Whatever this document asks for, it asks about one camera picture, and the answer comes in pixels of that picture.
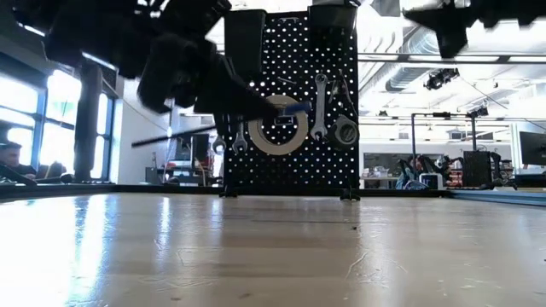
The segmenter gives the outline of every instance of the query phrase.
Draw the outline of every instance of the roll of tape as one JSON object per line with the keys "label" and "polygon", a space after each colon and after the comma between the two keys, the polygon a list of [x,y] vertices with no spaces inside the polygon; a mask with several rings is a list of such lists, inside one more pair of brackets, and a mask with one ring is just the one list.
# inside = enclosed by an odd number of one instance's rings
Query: roll of tape
{"label": "roll of tape", "polygon": [[[286,106],[298,103],[293,98],[283,95],[269,96],[267,97],[267,100],[279,109],[283,109],[286,108]],[[303,142],[305,141],[305,137],[307,136],[307,132],[309,132],[307,114],[304,112],[299,112],[296,113],[294,117],[298,120],[298,129],[296,130],[296,134],[293,136],[292,140],[282,145],[277,145],[269,142],[267,138],[265,138],[264,131],[262,130],[262,119],[254,120],[248,123],[248,134],[253,140],[254,145],[256,145],[259,150],[263,151],[266,154],[290,154],[294,150],[298,149],[301,144],[303,144]]]}

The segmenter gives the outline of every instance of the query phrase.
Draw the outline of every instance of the wooden floor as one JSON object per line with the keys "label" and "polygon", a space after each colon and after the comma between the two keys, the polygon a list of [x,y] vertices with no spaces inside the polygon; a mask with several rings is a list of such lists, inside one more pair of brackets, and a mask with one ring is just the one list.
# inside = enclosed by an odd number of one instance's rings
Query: wooden floor
{"label": "wooden floor", "polygon": [[0,306],[546,306],[546,210],[110,194],[0,206]]}

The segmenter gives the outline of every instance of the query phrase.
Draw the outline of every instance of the pegboard stand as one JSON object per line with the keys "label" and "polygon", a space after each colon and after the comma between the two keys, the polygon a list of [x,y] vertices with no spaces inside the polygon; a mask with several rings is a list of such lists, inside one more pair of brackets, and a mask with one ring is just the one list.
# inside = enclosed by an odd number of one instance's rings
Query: pegboard stand
{"label": "pegboard stand", "polygon": [[[268,14],[262,39],[263,73],[249,83],[261,96],[290,96],[296,101],[311,103],[308,113],[309,130],[315,124],[317,107],[318,73],[328,78],[324,109],[324,125],[330,129],[340,115],[358,122],[357,87],[357,37],[356,33],[341,29],[313,31],[309,27],[307,12]],[[353,106],[345,97],[331,97],[333,81],[339,70],[347,80]],[[298,123],[279,124],[264,120],[262,131],[265,138],[281,145],[295,135]],[[342,199],[357,199],[354,189],[358,185],[358,143],[346,149],[338,149],[333,143],[316,141],[309,133],[302,145],[286,155],[270,155],[260,151],[250,139],[247,127],[243,135],[247,151],[235,153],[232,146],[236,139],[230,133],[225,141],[224,184],[220,196],[234,197],[247,189],[261,193],[271,191],[287,194],[298,190],[337,190]]]}

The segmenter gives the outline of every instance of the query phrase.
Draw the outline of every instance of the black rod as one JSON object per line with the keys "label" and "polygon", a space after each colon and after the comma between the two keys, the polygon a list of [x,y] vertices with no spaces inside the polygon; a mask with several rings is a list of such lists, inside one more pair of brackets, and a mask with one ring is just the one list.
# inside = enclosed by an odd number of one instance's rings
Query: black rod
{"label": "black rod", "polygon": [[[288,106],[286,109],[280,110],[279,115],[293,115],[293,114],[296,114],[297,112],[309,112],[310,109],[311,109],[311,107],[310,107],[310,104],[308,102],[298,103],[298,104],[293,104],[292,106]],[[250,121],[250,120],[255,120],[255,119],[236,119],[232,123],[227,123],[227,125],[238,125],[239,123],[245,123],[245,122]],[[174,133],[171,136],[158,136],[158,137],[150,138],[148,140],[133,142],[131,144],[131,147],[132,148],[139,148],[139,147],[142,147],[142,146],[155,144],[156,142],[168,141],[170,139],[174,139],[174,138],[178,138],[178,137],[192,136],[192,135],[197,134],[197,133],[201,133],[201,132],[205,132],[205,131],[209,131],[209,130],[214,130],[214,129],[216,129],[216,125],[208,125],[208,126],[200,127],[200,128],[193,129],[193,130],[187,130],[187,131],[184,131],[184,132]]]}
{"label": "black rod", "polygon": [[416,159],[417,159],[417,148],[416,148],[416,144],[415,144],[415,114],[411,114],[411,151],[412,151],[412,154],[413,154],[413,170],[414,170],[414,173],[417,171],[417,163],[416,163]]}
{"label": "black rod", "polygon": [[472,122],[472,150],[478,151],[478,143],[476,142],[476,117],[470,117]]}

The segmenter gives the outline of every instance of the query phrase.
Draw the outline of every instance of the wall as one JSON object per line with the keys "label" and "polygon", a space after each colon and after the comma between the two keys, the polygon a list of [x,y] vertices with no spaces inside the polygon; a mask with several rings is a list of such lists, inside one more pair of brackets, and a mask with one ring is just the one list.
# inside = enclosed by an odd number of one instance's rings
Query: wall
{"label": "wall", "polygon": [[[166,135],[169,126],[168,114],[158,115],[142,107],[137,98],[137,86],[137,81],[124,82],[122,91],[124,99],[118,101],[114,114],[110,180],[119,184],[144,182],[144,168],[154,166],[153,153],[156,153],[158,165],[165,163],[167,155],[166,142],[141,148],[131,147],[135,141]],[[174,126],[178,125],[177,118],[177,115],[173,116]]]}
{"label": "wall", "polygon": [[[512,150],[508,143],[480,143],[489,151],[496,151],[503,159],[511,159]],[[418,154],[447,154],[452,159],[462,157],[462,151],[471,151],[471,142],[418,142],[416,151]],[[411,142],[360,142],[360,171],[363,168],[364,154],[411,154]]]}

